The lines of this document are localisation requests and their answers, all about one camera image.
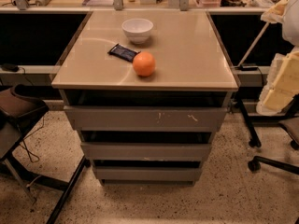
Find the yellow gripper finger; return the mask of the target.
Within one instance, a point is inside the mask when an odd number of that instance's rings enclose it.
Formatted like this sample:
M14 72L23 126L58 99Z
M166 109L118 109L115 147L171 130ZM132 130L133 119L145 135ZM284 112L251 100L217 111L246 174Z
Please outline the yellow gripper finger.
M266 84L261 91L256 111L260 115L280 113L299 93L299 51L286 56L276 54L271 62Z

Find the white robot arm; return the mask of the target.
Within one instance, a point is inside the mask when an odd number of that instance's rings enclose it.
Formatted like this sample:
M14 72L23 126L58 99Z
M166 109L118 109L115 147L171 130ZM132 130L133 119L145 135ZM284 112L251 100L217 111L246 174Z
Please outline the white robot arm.
M256 105L258 114L274 116L299 93L299 0L280 0L261 20L281 23L282 38L294 45L286 56L275 55Z

